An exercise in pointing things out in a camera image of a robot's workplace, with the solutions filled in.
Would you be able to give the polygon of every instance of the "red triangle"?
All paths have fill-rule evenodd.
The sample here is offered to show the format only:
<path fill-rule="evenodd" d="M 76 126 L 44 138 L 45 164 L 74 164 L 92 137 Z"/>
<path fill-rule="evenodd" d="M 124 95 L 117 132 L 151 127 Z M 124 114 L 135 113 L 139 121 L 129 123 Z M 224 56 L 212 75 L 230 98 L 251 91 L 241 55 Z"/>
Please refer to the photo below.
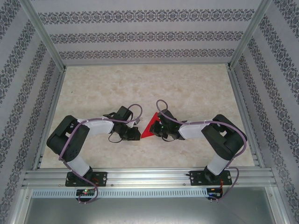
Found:
<path fill-rule="evenodd" d="M 158 112 L 156 112 L 153 116 L 153 118 L 150 120 L 149 124 L 146 126 L 144 132 L 141 135 L 141 138 L 146 138 L 154 135 L 153 133 L 150 132 L 150 126 L 155 123 L 156 120 L 159 120 L 158 117 Z"/>

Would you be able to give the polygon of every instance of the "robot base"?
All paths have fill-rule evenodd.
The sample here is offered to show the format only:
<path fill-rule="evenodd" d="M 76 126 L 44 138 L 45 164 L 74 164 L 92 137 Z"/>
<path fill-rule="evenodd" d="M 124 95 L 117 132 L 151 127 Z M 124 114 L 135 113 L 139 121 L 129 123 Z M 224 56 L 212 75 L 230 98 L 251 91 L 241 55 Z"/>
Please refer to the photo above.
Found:
<path fill-rule="evenodd" d="M 107 183 L 107 172 L 93 172 L 90 179 L 98 187 L 105 187 Z M 66 187 L 92 187 L 91 184 L 83 181 L 72 172 L 68 172 L 65 180 Z"/>
<path fill-rule="evenodd" d="M 220 185 L 220 181 L 223 181 L 223 185 L 232 185 L 232 178 L 230 176 L 230 171 L 228 170 L 223 170 L 219 178 L 217 178 L 215 181 L 209 181 L 205 178 L 205 172 L 199 171 L 199 170 L 193 170 L 189 172 L 190 177 L 190 183 L 191 186 L 207 186 L 207 185 Z"/>

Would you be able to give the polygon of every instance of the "patterned wallpaper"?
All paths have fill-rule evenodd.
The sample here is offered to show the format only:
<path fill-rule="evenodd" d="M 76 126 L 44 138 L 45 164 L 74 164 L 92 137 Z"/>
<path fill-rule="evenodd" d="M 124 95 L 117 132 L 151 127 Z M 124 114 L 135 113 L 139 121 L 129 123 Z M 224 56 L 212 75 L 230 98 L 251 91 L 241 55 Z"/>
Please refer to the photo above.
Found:
<path fill-rule="evenodd" d="M 0 224 L 32 168 L 60 71 L 17 0 L 0 1 Z"/>
<path fill-rule="evenodd" d="M 227 63 L 260 0 L 31 1 L 66 65 Z"/>
<path fill-rule="evenodd" d="M 291 223 L 299 223 L 299 7 L 274 0 L 235 67 L 252 126 Z"/>

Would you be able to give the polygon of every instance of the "aluminum frame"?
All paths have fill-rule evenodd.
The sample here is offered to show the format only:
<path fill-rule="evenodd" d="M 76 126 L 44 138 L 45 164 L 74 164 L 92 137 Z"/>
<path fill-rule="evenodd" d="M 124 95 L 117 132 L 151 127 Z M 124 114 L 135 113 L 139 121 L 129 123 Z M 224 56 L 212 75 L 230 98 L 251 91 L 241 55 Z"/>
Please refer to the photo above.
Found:
<path fill-rule="evenodd" d="M 39 18 L 36 10 L 32 6 L 31 1 L 20 0 L 20 4 L 22 5 L 22 8 L 26 12 L 27 16 L 30 18 L 30 21 L 32 22 L 34 27 L 36 28 L 36 31 L 38 32 L 41 40 L 45 44 L 47 50 L 50 52 L 53 60 L 55 61 L 56 66 L 59 68 L 60 71 L 62 71 L 65 68 L 65 64 L 61 59 L 59 52 L 57 51 L 53 41 L 50 38 L 50 35 L 48 34 L 45 26 Z"/>
<path fill-rule="evenodd" d="M 232 59 L 230 60 L 230 67 L 234 68 L 236 64 L 238 64 L 238 60 L 241 57 L 243 51 L 245 50 L 249 40 L 251 39 L 254 31 L 256 30 L 259 22 L 262 20 L 263 15 L 265 14 L 266 10 L 268 9 L 269 5 L 271 4 L 271 0 L 261 0 L 259 6 L 256 9 L 249 25 L 242 36 L 240 43 L 238 44 Z"/>
<path fill-rule="evenodd" d="M 279 193 L 276 180 L 271 168 L 265 168 L 261 153 L 254 138 L 253 129 L 247 114 L 247 110 L 241 95 L 240 88 L 237 84 L 233 70 L 230 70 L 226 64 L 228 76 L 232 85 L 234 96 L 238 105 L 241 119 L 245 128 L 245 133 L 248 136 L 248 142 L 251 148 L 252 157 L 255 166 L 239 167 L 240 176 L 235 187 L 265 187 L 269 203 L 271 205 L 272 213 L 277 223 L 290 223 L 281 195 Z M 26 172 L 23 184 L 21 187 L 20 196 L 18 198 L 16 208 L 13 212 L 11 222 L 12 224 L 23 224 L 25 222 L 26 214 L 28 212 L 31 196 L 37 189 L 39 190 L 55 190 L 65 191 L 66 189 L 82 189 L 66 187 L 65 178 L 68 169 L 39 169 L 39 163 L 42 159 L 42 154 L 46 144 L 47 136 L 50 132 L 50 124 L 52 123 L 56 105 L 58 103 L 60 91 L 63 85 L 65 71 L 60 78 L 58 89 L 55 93 L 55 100 L 52 104 L 52 109 L 47 120 L 47 129 L 45 130 L 39 148 L 36 161 L 34 163 L 35 170 Z M 186 174 L 190 170 L 203 170 L 204 168 L 144 168 L 144 169 L 108 169 L 95 168 L 94 171 L 108 172 L 107 186 L 99 187 L 99 190 L 106 191 L 123 191 L 130 189 L 131 191 L 139 191 L 141 189 L 165 189 L 167 190 L 196 190 L 218 186 L 191 186 L 190 179 Z M 232 181 L 235 180 L 236 171 L 230 169 Z"/>

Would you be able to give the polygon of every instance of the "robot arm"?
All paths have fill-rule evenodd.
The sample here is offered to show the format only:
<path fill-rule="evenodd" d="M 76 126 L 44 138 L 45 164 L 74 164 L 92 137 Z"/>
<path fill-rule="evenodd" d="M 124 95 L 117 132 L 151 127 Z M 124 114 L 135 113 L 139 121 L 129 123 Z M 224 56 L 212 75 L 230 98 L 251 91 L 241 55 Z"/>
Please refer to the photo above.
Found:
<path fill-rule="evenodd" d="M 133 117 L 133 113 L 122 106 L 117 113 L 104 115 L 102 118 L 114 120 L 128 120 Z M 47 146 L 56 154 L 60 155 L 64 145 L 68 140 L 68 136 L 74 128 L 83 121 L 76 119 L 71 115 L 66 116 L 58 125 L 55 131 L 47 140 Z M 74 133 L 62 159 L 67 165 L 80 176 L 90 180 L 92 176 L 92 168 L 79 155 L 85 139 L 90 136 L 104 133 L 118 133 L 122 140 L 140 140 L 140 132 L 137 127 L 133 127 L 135 122 L 127 124 L 110 121 L 110 120 L 93 120 L 80 125 Z"/>
<path fill-rule="evenodd" d="M 162 113 L 174 120 L 177 120 L 167 109 L 162 110 Z M 167 139 L 168 135 L 170 135 L 174 140 L 205 137 L 208 140 L 216 152 L 215 156 L 204 170 L 204 176 L 211 184 L 219 179 L 221 172 L 244 145 L 242 137 L 235 130 L 224 125 L 212 123 L 182 125 L 167 119 L 161 113 L 158 114 L 158 117 L 159 121 L 155 121 L 155 123 L 150 127 L 150 132 L 158 137 Z M 233 126 L 239 130 L 247 140 L 246 135 L 225 116 L 218 114 L 213 118 L 213 121 Z"/>

